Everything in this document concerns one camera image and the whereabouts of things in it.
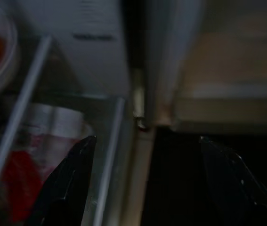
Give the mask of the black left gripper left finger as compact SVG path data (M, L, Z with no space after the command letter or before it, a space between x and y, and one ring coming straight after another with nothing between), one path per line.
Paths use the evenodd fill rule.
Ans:
M71 148L44 182L27 218L27 225L81 225L96 142L96 136L88 136Z

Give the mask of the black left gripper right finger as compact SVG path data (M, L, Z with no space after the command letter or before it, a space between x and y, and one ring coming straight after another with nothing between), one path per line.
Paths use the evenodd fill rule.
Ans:
M208 188L224 225L267 226L267 188L235 150L200 138Z

